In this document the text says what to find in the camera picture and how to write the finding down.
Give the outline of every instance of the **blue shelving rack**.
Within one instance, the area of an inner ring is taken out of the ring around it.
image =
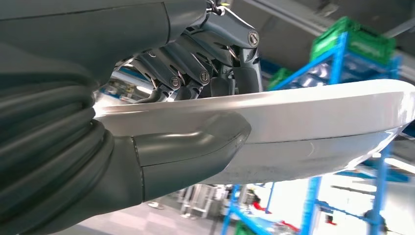
[[[339,38],[336,46],[314,61],[310,62],[297,72],[293,73],[287,79],[277,84],[272,91],[280,89],[289,89],[291,83],[296,83],[298,78],[305,75],[311,75],[316,78],[315,74],[310,72],[321,64],[327,64],[329,71],[324,77],[318,77],[316,79],[322,81],[324,84],[332,85],[344,82],[372,80],[379,78],[398,79],[398,69],[401,63],[400,57],[395,57],[388,65],[382,65],[374,62],[370,59],[364,58],[358,54],[347,50],[348,33],[343,33]],[[370,224],[370,235],[377,235],[380,231],[380,210],[384,201],[384,194],[386,190],[386,178],[387,178],[387,166],[385,158],[388,152],[385,150],[378,162],[378,176],[376,177],[377,191],[375,195],[375,201],[373,203],[373,216],[372,218],[364,218],[358,215],[350,214],[344,210],[334,208],[326,203],[317,200],[321,177],[315,177],[310,179],[308,196],[304,204],[304,212],[302,219],[302,226],[300,235],[311,235],[313,230],[313,222],[315,217],[316,204],[324,206],[330,210],[337,210],[346,214],[352,215],[359,219],[362,219]]]
[[[401,63],[401,57],[395,57],[388,65],[382,65],[354,52],[348,51],[346,48],[347,41],[348,33],[345,32],[340,35],[335,47],[311,61],[270,90],[289,89],[289,85],[296,83],[304,76],[311,76],[325,85],[379,78],[399,78],[398,68]],[[328,65],[329,69],[327,74],[322,76],[322,74],[313,74],[311,72],[322,64]]]
[[[272,184],[272,187],[271,187],[271,192],[270,192],[270,195],[269,195],[266,211],[268,211],[269,206],[270,206],[273,189],[274,189],[274,183]],[[238,190],[239,190],[239,185],[234,185],[233,190],[232,190],[231,200],[230,200],[230,203],[229,203],[229,211],[228,211],[228,214],[225,216],[221,235],[226,235],[226,233],[228,231],[229,224],[231,222],[232,214],[236,214],[239,217],[239,219],[242,222],[244,222],[256,234],[258,234],[258,235],[272,235],[269,231],[267,231],[267,228],[272,227],[273,222],[270,222],[270,221],[267,221],[267,220],[264,220],[264,219],[261,219],[261,218],[257,218],[257,217],[249,217],[248,214],[245,214],[240,210],[240,208],[238,206],[238,203],[237,203],[237,200],[236,200],[236,196],[235,196],[236,192],[238,192]]]

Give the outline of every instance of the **ceiling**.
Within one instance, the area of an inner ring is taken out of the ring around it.
[[[320,5],[320,0],[294,2],[303,4],[311,12],[316,12]],[[339,8],[328,16],[330,19],[337,20],[342,16],[349,16],[381,33],[415,17],[414,0],[332,0],[332,2]],[[314,35],[244,0],[234,0],[231,8],[258,30],[261,39],[259,49],[263,58],[291,70],[297,70],[308,62]],[[415,56],[415,33],[409,30],[396,38],[397,45],[404,52]]]

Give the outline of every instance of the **robotic hand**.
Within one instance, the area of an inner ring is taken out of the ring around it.
[[[0,27],[2,235],[54,233],[198,183],[250,134],[233,112],[191,132],[124,137],[93,120],[93,91],[132,54],[156,85],[140,103],[207,85],[213,96],[260,92],[257,32],[213,2],[13,0]]]
[[[206,86],[211,96],[235,94],[235,86],[239,94],[262,91],[258,33],[226,7],[208,6],[175,42],[126,60],[155,86],[137,103],[166,101],[175,91],[176,100],[195,99]]]

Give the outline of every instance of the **metal rack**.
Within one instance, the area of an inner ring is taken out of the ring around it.
[[[329,17],[316,14],[316,12],[298,1],[292,0],[243,0],[252,6],[268,12],[284,21],[287,21],[302,30],[314,35],[320,36],[331,25],[334,20]],[[400,75],[410,81],[415,82],[415,59],[414,57],[396,50],[396,55],[402,58],[402,66],[399,71]]]
[[[282,89],[289,89],[290,84],[295,83],[304,76],[309,74],[316,77],[315,74],[312,73],[318,66],[325,64],[329,71],[327,71],[326,75],[318,76],[319,79],[323,84],[320,85],[333,85],[343,82],[352,82],[352,81],[361,81],[361,80],[371,80],[371,79],[379,79],[379,78],[389,78],[389,79],[398,79],[398,70],[401,64],[401,57],[395,57],[391,60],[388,65],[382,65],[377,62],[374,62],[370,59],[362,57],[356,53],[350,52],[347,50],[347,41],[348,41],[348,33],[345,32],[340,35],[338,38],[338,42],[336,46],[323,55],[319,56],[315,60],[311,61],[309,64],[298,70],[297,72],[293,73],[287,79],[282,81],[281,83],[277,84],[271,91],[275,90],[282,90]],[[380,210],[382,203],[384,201],[384,194],[386,190],[386,177],[387,177],[387,166],[385,163],[385,158],[387,156],[387,149],[383,151],[381,154],[381,158],[379,160],[378,166],[378,175],[376,177],[376,185],[377,191],[375,195],[375,201],[373,205],[374,213],[372,218],[364,218],[358,215],[350,214],[344,210],[337,209],[335,207],[331,207],[325,203],[322,203],[317,200],[319,188],[321,184],[321,177],[315,177],[310,179],[309,182],[309,189],[308,189],[308,196],[306,198],[306,202],[304,204],[304,211],[303,211],[303,219],[302,219],[302,226],[301,226],[301,235],[311,235],[313,230],[313,221],[315,217],[315,207],[316,204],[324,205],[331,210],[337,210],[349,215],[355,216],[359,219],[362,219],[370,224],[370,235],[377,235],[380,231]],[[270,235],[271,233],[267,231],[266,228],[272,226],[272,224],[261,224],[261,222],[257,221],[256,218],[248,217],[246,214],[241,212],[238,205],[235,203],[236,200],[234,198],[234,193],[232,193],[230,209],[228,215],[225,217],[224,226],[222,229],[222,235],[226,234],[227,228],[230,223],[231,214],[234,213],[238,215],[238,217],[255,233],[259,235]]]
[[[331,62],[331,69],[332,73],[329,78],[329,84],[337,84],[341,83],[342,73],[344,71],[351,72],[353,75],[355,75],[359,80],[368,80],[368,79],[379,79],[379,78],[389,78],[389,79],[398,79],[398,69],[401,63],[400,57],[395,57],[391,60],[390,64],[387,66],[380,65],[379,63],[376,63],[374,61],[371,61],[367,58],[363,58],[360,55],[357,55],[355,53],[352,53],[347,50],[348,40],[348,34],[343,33],[339,39],[337,45],[331,49],[330,51],[326,52],[316,60],[312,61],[302,69],[300,69],[298,72],[294,73],[292,76],[288,77],[285,81],[278,84],[276,87],[273,88],[273,90],[280,89],[290,82],[292,82],[296,77],[307,73],[310,69],[317,66],[321,63],[327,63]],[[353,72],[349,71],[350,68],[348,68],[345,65],[345,61],[349,61],[351,63],[355,63],[356,67],[359,66],[366,66],[368,70],[364,73],[361,72]],[[302,219],[302,226],[301,226],[301,235],[311,235],[313,232],[313,222],[314,222],[314,215],[315,215],[315,207],[316,204],[323,206],[330,210],[336,210],[343,213],[346,213],[348,215],[357,217],[361,220],[366,221],[370,224],[370,235],[377,235],[379,234],[380,227],[381,227],[381,216],[380,211],[381,207],[384,201],[384,195],[386,191],[386,178],[387,178],[387,166],[385,163],[385,158],[388,155],[388,148],[386,148],[379,159],[379,166],[377,171],[377,177],[376,177],[376,194],[375,194],[375,200],[373,203],[373,213],[372,218],[364,218],[358,215],[354,215],[351,213],[348,213],[342,209],[338,209],[335,207],[331,207],[326,203],[323,203],[319,200],[317,200],[319,188],[321,184],[321,177],[315,177],[310,179],[309,182],[309,189],[308,189],[308,195],[306,198],[306,202],[304,204],[304,211],[303,211],[303,219]]]
[[[206,218],[208,216],[215,191],[216,186],[214,185],[197,184],[188,187],[183,197],[183,203],[180,209],[182,216],[189,219],[196,219],[193,215],[193,211],[199,211],[202,213],[201,218]]]
[[[226,235],[226,232],[228,231],[229,224],[231,222],[231,216],[232,214],[236,214],[238,218],[244,222],[252,231],[254,231],[258,235],[272,235],[267,228],[271,228],[273,226],[273,223],[264,219],[260,219],[257,217],[249,217],[249,214],[244,213],[241,208],[239,207],[236,199],[236,192],[238,192],[240,185],[234,185],[231,195],[231,201],[229,204],[229,210],[228,214],[225,216],[224,222],[223,222],[223,228],[221,235]],[[269,207],[269,202],[271,200],[271,195],[268,199],[268,205],[267,210]]]

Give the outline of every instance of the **shelf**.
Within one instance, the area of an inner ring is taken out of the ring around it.
[[[339,37],[336,47],[317,57],[271,91],[356,82],[390,77],[397,79],[401,58],[395,57],[385,66],[346,49],[348,33]]]
[[[363,221],[365,221],[367,223],[372,223],[372,224],[375,223],[374,221],[372,221],[372,220],[370,220],[368,218],[365,218],[365,217],[359,216],[359,215],[355,215],[355,214],[351,214],[351,213],[349,213],[349,212],[347,212],[345,210],[342,210],[342,209],[339,209],[339,208],[336,208],[336,207],[332,207],[332,206],[328,205],[327,203],[322,202],[322,201],[319,201],[319,200],[316,200],[316,203],[315,204],[317,204],[317,205],[319,205],[319,206],[321,206],[322,208],[325,208],[325,209],[342,212],[344,214],[347,214],[347,215],[356,217],[356,218],[361,219],[361,220],[363,220]]]
[[[241,219],[241,221],[244,222],[257,235],[272,235],[271,232],[267,231],[267,228],[272,228],[274,222],[261,219],[259,217],[249,217],[248,215],[241,212],[236,205],[232,205],[230,210],[231,213],[236,214]]]

